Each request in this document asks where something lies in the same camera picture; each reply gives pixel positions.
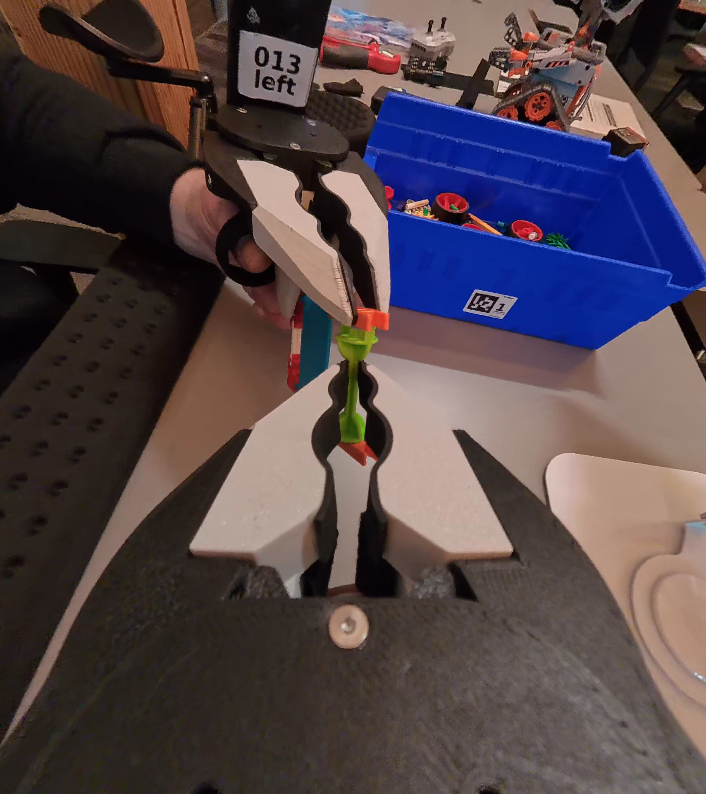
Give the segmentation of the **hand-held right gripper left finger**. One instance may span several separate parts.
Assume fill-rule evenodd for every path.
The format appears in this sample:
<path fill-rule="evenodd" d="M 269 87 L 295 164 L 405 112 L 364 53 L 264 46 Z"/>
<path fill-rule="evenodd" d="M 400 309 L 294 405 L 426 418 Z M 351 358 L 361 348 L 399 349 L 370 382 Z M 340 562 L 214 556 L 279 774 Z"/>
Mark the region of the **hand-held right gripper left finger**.
<path fill-rule="evenodd" d="M 294 596 L 325 595 L 338 540 L 328 458 L 343 405 L 339 363 L 259 420 L 189 551 L 274 568 Z"/>

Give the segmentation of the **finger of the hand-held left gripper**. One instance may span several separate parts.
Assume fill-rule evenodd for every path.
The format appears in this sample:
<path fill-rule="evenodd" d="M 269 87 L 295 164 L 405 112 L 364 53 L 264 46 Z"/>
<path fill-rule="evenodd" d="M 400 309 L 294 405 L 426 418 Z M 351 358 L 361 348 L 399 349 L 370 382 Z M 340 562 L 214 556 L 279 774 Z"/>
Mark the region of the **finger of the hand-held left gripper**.
<path fill-rule="evenodd" d="M 237 161 L 253 196 L 253 238 L 276 267 L 281 315 L 292 317 L 304 293 L 337 321 L 355 319 L 355 300 L 338 251 L 299 201 L 298 177 L 265 160 Z"/>
<path fill-rule="evenodd" d="M 388 313 L 391 269 L 383 185 L 369 171 L 320 175 L 319 213 L 337 237 L 364 307 Z"/>

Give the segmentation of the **teal plastic panel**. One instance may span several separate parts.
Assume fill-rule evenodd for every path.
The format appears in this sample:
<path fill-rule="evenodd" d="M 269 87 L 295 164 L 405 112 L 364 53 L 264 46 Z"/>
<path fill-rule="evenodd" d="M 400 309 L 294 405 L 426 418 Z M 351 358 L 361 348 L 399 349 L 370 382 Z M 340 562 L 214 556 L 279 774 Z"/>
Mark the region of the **teal plastic panel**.
<path fill-rule="evenodd" d="M 301 306 L 302 330 L 298 389 L 302 389 L 328 369 L 333 328 L 333 318 L 308 295 L 304 294 L 301 297 Z"/>

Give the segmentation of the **lime green spool rod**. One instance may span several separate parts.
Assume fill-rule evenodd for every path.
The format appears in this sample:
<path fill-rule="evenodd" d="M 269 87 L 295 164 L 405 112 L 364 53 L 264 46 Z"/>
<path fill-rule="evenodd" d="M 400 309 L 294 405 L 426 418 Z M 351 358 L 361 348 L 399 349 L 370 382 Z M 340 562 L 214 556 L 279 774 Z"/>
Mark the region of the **lime green spool rod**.
<path fill-rule="evenodd" d="M 366 421 L 358 413 L 358 369 L 378 341 L 373 322 L 341 325 L 336 335 L 339 353 L 348 365 L 346 402 L 339 414 L 340 442 L 357 445 L 365 441 Z"/>

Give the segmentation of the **black foam case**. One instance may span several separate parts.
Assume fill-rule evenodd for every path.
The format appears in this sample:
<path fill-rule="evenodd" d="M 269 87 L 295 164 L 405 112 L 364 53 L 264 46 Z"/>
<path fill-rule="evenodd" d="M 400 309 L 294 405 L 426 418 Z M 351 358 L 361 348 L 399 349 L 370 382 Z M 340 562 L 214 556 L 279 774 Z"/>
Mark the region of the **black foam case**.
<path fill-rule="evenodd" d="M 365 156 L 376 122 L 376 116 L 368 105 L 357 98 L 329 93 L 313 86 L 305 115 L 337 129 L 348 140 L 351 151 L 362 158 Z"/>

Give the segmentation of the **red hand tool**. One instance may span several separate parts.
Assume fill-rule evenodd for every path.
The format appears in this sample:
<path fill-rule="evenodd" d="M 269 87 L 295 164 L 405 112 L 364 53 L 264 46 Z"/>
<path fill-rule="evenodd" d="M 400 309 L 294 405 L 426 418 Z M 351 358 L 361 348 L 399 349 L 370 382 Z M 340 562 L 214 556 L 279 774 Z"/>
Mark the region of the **red hand tool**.
<path fill-rule="evenodd" d="M 320 63 L 325 67 L 391 75 L 400 71 L 401 61 L 401 55 L 388 52 L 375 39 L 362 43 L 325 34 L 320 47 Z"/>

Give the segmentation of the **colourful printed booklet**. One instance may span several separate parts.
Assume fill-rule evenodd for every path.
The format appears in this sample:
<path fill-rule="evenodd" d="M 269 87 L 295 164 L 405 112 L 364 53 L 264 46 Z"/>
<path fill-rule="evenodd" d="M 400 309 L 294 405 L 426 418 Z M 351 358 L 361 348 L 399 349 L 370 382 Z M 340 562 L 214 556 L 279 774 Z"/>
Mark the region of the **colourful printed booklet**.
<path fill-rule="evenodd" d="M 378 43 L 389 51 L 407 53 L 414 28 L 403 22 L 332 5 L 325 36 L 358 45 Z"/>

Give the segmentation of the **blue plastic bin with label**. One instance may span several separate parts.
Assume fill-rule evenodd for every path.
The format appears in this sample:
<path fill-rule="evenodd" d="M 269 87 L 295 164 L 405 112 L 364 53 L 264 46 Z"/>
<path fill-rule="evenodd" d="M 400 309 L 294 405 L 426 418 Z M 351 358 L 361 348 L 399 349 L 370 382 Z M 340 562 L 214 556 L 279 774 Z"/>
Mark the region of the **blue plastic bin with label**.
<path fill-rule="evenodd" d="M 706 287 L 706 261 L 641 151 L 390 92 L 365 161 L 398 201 L 461 194 L 571 251 L 389 211 L 391 304 L 599 349 Z"/>

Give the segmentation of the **small electronics board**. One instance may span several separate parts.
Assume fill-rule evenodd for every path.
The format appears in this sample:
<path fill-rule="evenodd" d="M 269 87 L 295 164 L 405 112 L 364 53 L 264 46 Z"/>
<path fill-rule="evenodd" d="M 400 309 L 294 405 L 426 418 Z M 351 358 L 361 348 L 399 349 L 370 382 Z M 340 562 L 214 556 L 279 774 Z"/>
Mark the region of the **small electronics board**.
<path fill-rule="evenodd" d="M 417 84 L 441 86 L 448 61 L 456 47 L 456 36 L 447 29 L 447 17 L 434 27 L 431 19 L 424 33 L 415 33 L 406 60 L 401 65 L 404 79 Z"/>

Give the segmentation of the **orange tracked toy robot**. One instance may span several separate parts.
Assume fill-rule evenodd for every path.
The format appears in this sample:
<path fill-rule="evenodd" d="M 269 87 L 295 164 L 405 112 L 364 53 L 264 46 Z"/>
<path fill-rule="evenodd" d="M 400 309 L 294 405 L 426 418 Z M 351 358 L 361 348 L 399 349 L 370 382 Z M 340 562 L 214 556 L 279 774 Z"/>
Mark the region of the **orange tracked toy robot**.
<path fill-rule="evenodd" d="M 488 62 L 499 72 L 496 117 L 559 132 L 569 132 L 586 108 L 606 57 L 596 40 L 606 17 L 602 2 L 581 2 L 575 30 L 541 21 L 530 12 L 534 29 L 523 29 L 516 14 L 505 19 L 505 47 Z"/>

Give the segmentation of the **white printed paper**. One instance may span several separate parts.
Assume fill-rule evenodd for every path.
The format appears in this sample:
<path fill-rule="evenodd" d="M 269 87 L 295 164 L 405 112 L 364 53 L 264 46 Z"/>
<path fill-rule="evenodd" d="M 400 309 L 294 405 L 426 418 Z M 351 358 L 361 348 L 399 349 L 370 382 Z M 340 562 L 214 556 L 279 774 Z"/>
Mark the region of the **white printed paper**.
<path fill-rule="evenodd" d="M 602 140 L 610 131 L 628 128 L 646 140 L 634 109 L 628 103 L 591 94 L 579 117 L 570 124 L 570 132 L 592 140 Z"/>

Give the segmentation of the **small black box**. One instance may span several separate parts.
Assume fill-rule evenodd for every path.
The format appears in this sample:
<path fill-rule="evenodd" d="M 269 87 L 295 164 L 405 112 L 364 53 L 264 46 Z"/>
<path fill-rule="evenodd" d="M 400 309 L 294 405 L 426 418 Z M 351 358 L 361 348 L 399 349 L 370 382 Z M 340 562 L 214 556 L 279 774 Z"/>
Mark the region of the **small black box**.
<path fill-rule="evenodd" d="M 609 145 L 612 156 L 626 158 L 631 154 L 645 150 L 648 140 L 630 127 L 610 129 L 602 138 Z"/>

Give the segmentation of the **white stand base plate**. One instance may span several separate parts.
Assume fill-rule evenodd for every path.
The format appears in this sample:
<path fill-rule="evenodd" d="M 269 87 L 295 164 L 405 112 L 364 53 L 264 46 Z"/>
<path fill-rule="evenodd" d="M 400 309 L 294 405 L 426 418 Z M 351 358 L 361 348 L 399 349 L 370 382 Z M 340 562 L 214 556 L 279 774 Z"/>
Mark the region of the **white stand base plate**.
<path fill-rule="evenodd" d="M 547 465 L 545 485 L 706 760 L 706 474 L 564 453 Z"/>

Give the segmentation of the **black flat bracket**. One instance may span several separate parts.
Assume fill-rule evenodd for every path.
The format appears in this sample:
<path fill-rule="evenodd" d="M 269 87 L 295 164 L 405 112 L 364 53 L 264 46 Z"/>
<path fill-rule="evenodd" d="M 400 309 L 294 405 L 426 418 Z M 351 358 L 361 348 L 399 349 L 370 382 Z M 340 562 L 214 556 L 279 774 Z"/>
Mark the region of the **black flat bracket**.
<path fill-rule="evenodd" d="M 487 59 L 481 59 L 474 74 L 469 77 L 463 92 L 456 103 L 456 107 L 473 110 L 481 95 L 495 96 L 494 82 L 488 79 L 491 64 Z"/>

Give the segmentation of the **black clamp mount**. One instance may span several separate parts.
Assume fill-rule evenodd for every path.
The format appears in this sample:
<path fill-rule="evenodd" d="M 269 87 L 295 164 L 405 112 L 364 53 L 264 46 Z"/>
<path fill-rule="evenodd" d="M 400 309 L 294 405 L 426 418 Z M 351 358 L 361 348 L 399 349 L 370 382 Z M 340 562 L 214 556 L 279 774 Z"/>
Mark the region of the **black clamp mount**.
<path fill-rule="evenodd" d="M 165 44 L 155 19 L 138 1 L 103 1 L 83 15 L 48 2 L 39 11 L 42 29 L 99 55 L 114 78 L 189 88 L 187 151 L 203 164 L 203 134 L 209 114 L 217 111 L 212 78 L 205 72 L 160 65 Z"/>

